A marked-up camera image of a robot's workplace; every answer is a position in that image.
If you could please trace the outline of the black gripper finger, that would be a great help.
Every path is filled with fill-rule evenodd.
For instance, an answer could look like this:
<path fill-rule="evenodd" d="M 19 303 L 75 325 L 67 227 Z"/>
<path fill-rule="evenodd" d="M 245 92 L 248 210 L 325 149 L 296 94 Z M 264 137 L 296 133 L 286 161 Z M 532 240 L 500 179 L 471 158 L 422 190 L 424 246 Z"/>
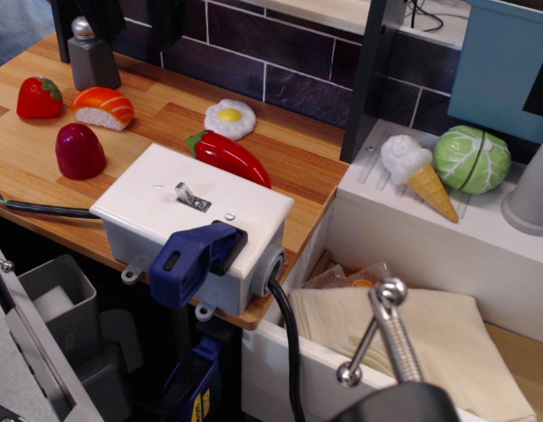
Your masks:
<path fill-rule="evenodd" d="M 172 47 L 185 32 L 185 1 L 148 0 L 148 16 L 160 51 Z"/>
<path fill-rule="evenodd" d="M 126 29 L 119 0 L 76 0 L 76 5 L 92 31 L 107 43 L 112 43 Z"/>

